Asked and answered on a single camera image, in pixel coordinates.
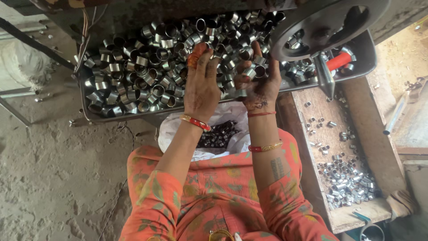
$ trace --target hand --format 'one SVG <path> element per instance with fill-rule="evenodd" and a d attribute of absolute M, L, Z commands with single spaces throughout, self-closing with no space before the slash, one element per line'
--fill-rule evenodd
<path fill-rule="evenodd" d="M 253 48 L 254 56 L 262 55 L 257 41 L 253 41 L 251 47 Z M 269 60 L 269 77 L 258 78 L 257 81 L 251 81 L 248 76 L 242 75 L 245 69 L 250 68 L 251 63 L 251 61 L 244 61 L 238 65 L 238 75 L 234 78 L 235 87 L 237 90 L 247 90 L 247 97 L 243 103 L 248 113 L 275 111 L 275 101 L 278 97 L 279 86 L 282 81 L 279 73 L 279 62 L 271 58 Z"/>
<path fill-rule="evenodd" d="M 217 65 L 220 58 L 213 58 L 212 49 L 199 43 L 188 58 L 184 113 L 207 123 L 214 114 L 220 100 L 221 91 L 217 86 Z"/>

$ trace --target metal tray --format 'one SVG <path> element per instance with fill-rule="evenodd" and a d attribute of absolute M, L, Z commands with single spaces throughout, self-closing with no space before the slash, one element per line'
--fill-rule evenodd
<path fill-rule="evenodd" d="M 373 43 L 373 39 L 369 30 L 366 30 L 359 36 L 355 37 L 354 39 L 349 41 L 346 45 L 348 45 L 351 48 L 351 50 L 354 52 L 355 56 L 357 57 L 357 61 L 353 63 L 355 65 L 354 74 L 347 77 L 338 77 L 336 79 L 336 83 L 365 76 L 368 73 L 370 73 L 372 70 L 374 70 L 377 64 L 376 51 L 374 46 L 375 44 Z M 82 78 L 80 78 L 80 86 L 84 86 L 84 81 L 88 77 L 90 77 L 90 73 L 91 73 L 90 71 L 87 71 L 85 69 L 81 70 L 80 74 Z M 314 88 L 317 86 L 318 84 L 314 83 L 314 84 L 308 84 L 303 86 L 280 89 L 280 92 L 304 90 L 308 88 Z M 85 97 L 84 88 L 80 88 L 80 93 L 81 93 L 83 112 L 85 114 L 85 117 L 87 120 L 95 123 L 106 123 L 106 122 L 112 122 L 112 121 L 120 122 L 120 121 L 130 121 L 135 119 L 144 119 L 154 126 L 160 126 L 161 122 L 166 117 L 168 117 L 169 114 L 184 111 L 184 107 L 181 106 L 181 107 L 167 108 L 167 109 L 154 111 L 154 112 L 144 112 L 140 114 L 128 114 L 120 117 L 104 118 L 88 110 L 87 107 L 89 105 L 89 99 Z M 230 101 L 236 101 L 236 99 L 233 97 L 233 94 L 227 93 L 224 96 L 224 99 L 222 99 L 219 103 L 226 103 Z"/>

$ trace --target woman's right hand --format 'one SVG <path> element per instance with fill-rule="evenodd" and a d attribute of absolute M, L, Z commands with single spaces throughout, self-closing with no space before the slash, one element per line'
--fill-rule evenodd
<path fill-rule="evenodd" d="M 253 58 L 262 56 L 259 43 L 253 41 L 251 47 L 254 51 Z M 279 86 L 281 85 L 281 75 L 279 73 L 279 62 L 273 58 L 269 60 L 269 77 L 258 78 L 258 81 L 251 81 L 242 72 L 250 68 L 251 61 L 241 62 L 238 67 L 238 75 L 235 76 L 236 89 L 247 90 L 247 97 L 243 101 L 248 113 L 263 113 L 275 111 L 275 101 L 278 97 Z"/>

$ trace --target woman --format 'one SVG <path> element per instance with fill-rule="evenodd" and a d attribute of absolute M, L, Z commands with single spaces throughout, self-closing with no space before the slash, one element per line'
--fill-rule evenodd
<path fill-rule="evenodd" d="M 256 41 L 252 48 L 262 55 Z M 212 55 L 208 49 L 199 60 L 192 56 L 188 61 L 184 113 L 203 123 L 220 99 L 219 58 L 210 60 Z M 250 65 L 241 63 L 238 73 Z M 153 147 L 131 153 L 133 210 L 120 241 L 337 240 L 299 188 L 302 166 L 296 140 L 278 129 L 275 119 L 278 61 L 270 60 L 269 71 L 269 78 L 258 82 L 235 77 L 236 87 L 249 93 L 244 105 L 252 152 L 191 163 L 203 129 L 183 120 L 164 154 Z M 257 148 L 266 146 L 271 146 L 268 151 Z"/>

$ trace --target red bangle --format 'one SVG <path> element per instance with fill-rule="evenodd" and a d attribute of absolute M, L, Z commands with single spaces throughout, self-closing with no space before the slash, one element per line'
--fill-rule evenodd
<path fill-rule="evenodd" d="M 263 152 L 263 151 L 270 151 L 273 149 L 277 149 L 278 147 L 281 147 L 283 144 L 283 141 L 280 139 L 278 143 L 275 143 L 273 145 L 269 145 L 269 146 L 248 146 L 248 150 L 251 152 Z"/>
<path fill-rule="evenodd" d="M 273 112 L 264 112 L 264 113 L 256 113 L 256 114 L 250 114 L 250 113 L 248 113 L 248 118 L 254 117 L 254 116 L 267 115 L 267 114 L 276 114 L 276 111 L 273 111 Z"/>
<path fill-rule="evenodd" d="M 188 116 L 186 114 L 180 115 L 180 120 L 182 120 L 182 121 L 188 121 L 188 122 L 192 123 L 193 125 L 199 126 L 199 127 L 201 127 L 202 129 L 204 129 L 206 131 L 210 131 L 211 130 L 211 127 L 209 125 L 205 124 L 204 122 L 202 122 L 200 120 L 192 118 L 192 117 L 190 117 L 190 116 Z"/>

